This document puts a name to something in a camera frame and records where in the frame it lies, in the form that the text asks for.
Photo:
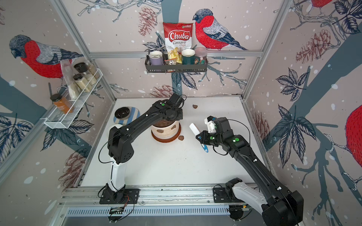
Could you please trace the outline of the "white ceramic pot with soil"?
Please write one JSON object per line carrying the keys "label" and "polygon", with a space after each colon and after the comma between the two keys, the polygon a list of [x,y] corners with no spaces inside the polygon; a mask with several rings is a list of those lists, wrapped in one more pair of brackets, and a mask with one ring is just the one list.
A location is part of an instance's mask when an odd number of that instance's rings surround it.
{"label": "white ceramic pot with soil", "polygon": [[173,138],[179,131],[180,124],[178,121],[161,120],[151,126],[153,135],[159,139]]}

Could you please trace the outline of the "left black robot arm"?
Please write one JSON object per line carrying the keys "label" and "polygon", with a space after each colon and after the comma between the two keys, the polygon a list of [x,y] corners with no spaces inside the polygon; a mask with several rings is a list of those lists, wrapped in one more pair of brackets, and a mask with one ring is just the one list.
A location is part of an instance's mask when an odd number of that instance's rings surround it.
{"label": "left black robot arm", "polygon": [[183,119],[185,99],[182,95],[172,94],[169,99],[156,101],[149,110],[131,123],[110,129],[107,143],[111,164],[111,176],[104,186],[100,203],[122,203],[130,197],[125,190],[126,163],[133,157],[132,142],[145,130],[161,120],[180,121]]}

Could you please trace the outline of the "small snack packet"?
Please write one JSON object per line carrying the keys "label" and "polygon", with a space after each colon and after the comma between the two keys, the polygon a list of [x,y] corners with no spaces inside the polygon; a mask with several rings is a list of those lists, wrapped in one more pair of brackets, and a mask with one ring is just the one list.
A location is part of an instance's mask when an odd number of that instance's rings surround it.
{"label": "small snack packet", "polygon": [[177,64],[177,59],[174,58],[174,59],[168,59],[165,61],[165,65],[168,65],[168,66],[173,66],[173,65],[176,65]]}

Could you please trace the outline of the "small black bowl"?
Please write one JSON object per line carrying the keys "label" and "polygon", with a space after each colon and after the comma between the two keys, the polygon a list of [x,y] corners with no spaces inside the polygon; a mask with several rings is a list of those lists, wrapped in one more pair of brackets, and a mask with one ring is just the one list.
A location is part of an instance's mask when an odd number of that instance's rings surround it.
{"label": "small black bowl", "polygon": [[115,118],[124,120],[129,118],[131,109],[129,107],[121,107],[115,111]]}

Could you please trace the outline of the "white oval bowl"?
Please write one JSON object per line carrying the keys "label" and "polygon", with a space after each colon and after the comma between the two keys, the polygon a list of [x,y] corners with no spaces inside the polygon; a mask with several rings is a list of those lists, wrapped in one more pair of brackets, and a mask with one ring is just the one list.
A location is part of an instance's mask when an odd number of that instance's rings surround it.
{"label": "white oval bowl", "polygon": [[122,127],[121,124],[114,124],[114,125],[111,125],[111,126],[108,128],[108,130],[110,131],[110,130],[113,129],[113,128],[119,129],[119,128],[121,128],[121,127]]}

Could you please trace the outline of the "green mug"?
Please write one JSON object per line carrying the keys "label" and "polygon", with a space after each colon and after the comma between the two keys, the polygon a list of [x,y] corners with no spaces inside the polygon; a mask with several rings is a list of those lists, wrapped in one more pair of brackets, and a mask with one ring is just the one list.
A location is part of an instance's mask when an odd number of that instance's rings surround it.
{"label": "green mug", "polygon": [[185,49],[181,52],[182,54],[182,64],[183,65],[194,65],[195,64],[195,50]]}

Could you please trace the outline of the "purple mug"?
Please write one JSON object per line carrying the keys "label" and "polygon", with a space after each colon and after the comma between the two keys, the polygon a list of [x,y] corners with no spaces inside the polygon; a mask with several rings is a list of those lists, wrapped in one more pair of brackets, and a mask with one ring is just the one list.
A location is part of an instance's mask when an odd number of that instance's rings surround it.
{"label": "purple mug", "polygon": [[161,51],[152,51],[149,53],[150,64],[153,66],[161,66],[164,64],[163,53]]}

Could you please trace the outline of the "red Chuba chips bag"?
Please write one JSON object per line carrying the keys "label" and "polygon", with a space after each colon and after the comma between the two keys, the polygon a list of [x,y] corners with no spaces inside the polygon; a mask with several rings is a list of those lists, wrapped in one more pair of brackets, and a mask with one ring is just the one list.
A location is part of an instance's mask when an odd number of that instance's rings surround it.
{"label": "red Chuba chips bag", "polygon": [[182,64],[181,52],[192,45],[193,24],[164,22],[163,27],[168,59],[176,59],[177,64]]}

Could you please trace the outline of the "black lid spice jar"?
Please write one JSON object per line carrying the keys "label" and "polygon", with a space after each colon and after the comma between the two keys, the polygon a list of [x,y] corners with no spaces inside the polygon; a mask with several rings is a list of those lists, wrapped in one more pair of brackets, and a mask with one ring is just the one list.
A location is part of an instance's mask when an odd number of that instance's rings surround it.
{"label": "black lid spice jar", "polygon": [[74,65],[74,68],[79,74],[81,74],[90,83],[90,85],[97,84],[97,79],[88,70],[86,63],[84,63],[84,62],[77,63]]}
{"label": "black lid spice jar", "polygon": [[73,79],[83,92],[91,92],[91,85],[81,74],[75,74]]}

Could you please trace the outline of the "orange spice jar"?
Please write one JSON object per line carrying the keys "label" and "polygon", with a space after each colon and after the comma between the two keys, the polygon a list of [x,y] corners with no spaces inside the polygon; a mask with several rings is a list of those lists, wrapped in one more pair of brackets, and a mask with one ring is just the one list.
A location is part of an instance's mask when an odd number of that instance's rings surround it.
{"label": "orange spice jar", "polygon": [[63,114],[72,113],[73,108],[71,103],[62,95],[56,93],[50,97],[53,104],[60,110]]}

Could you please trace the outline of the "clear plastic bag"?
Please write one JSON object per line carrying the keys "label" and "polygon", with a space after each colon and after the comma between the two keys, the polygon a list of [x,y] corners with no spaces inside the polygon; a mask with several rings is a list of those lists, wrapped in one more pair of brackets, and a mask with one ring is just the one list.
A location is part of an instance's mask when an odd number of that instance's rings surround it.
{"label": "clear plastic bag", "polygon": [[70,61],[68,59],[64,59],[60,61],[61,70],[63,77],[66,81],[68,92],[71,100],[77,100],[81,90],[78,87],[78,85],[75,83],[75,80],[73,78],[74,73],[70,64]]}

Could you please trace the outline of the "black wall shelf basket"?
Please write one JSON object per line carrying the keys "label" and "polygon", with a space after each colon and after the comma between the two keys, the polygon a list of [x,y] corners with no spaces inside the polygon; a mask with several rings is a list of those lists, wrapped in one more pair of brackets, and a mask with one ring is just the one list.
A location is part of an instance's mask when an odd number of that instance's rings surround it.
{"label": "black wall shelf basket", "polygon": [[148,73],[203,73],[207,71],[208,62],[197,65],[152,65],[146,56],[145,68]]}

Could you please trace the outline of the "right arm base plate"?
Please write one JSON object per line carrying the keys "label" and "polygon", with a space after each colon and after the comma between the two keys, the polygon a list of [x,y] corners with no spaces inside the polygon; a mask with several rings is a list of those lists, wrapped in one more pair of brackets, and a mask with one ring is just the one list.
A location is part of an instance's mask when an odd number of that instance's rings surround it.
{"label": "right arm base plate", "polygon": [[233,203],[236,199],[231,198],[224,187],[215,185],[212,189],[214,203]]}

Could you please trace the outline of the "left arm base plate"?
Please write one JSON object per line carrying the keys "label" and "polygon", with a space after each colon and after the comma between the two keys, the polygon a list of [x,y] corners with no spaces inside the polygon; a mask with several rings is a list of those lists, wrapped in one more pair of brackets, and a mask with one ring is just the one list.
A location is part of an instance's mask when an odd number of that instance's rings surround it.
{"label": "left arm base plate", "polygon": [[139,198],[140,189],[126,188],[117,192],[112,191],[109,187],[106,187],[100,196],[100,204],[136,204]]}

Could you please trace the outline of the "aluminium mounting rail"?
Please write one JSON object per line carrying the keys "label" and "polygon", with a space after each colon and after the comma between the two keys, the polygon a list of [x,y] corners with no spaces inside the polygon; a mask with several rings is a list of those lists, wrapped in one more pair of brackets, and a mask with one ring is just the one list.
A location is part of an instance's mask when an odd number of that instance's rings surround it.
{"label": "aluminium mounting rail", "polygon": [[[137,205],[197,205],[213,204],[212,189],[215,185],[163,185],[163,186],[128,186],[126,188],[140,189]],[[255,184],[244,182],[221,185],[227,194],[236,199],[236,203],[263,202],[271,204],[286,198],[291,192],[285,187],[268,186],[265,193]],[[85,186],[69,188],[61,196],[60,204],[69,206],[103,205],[100,196],[103,187]]]}

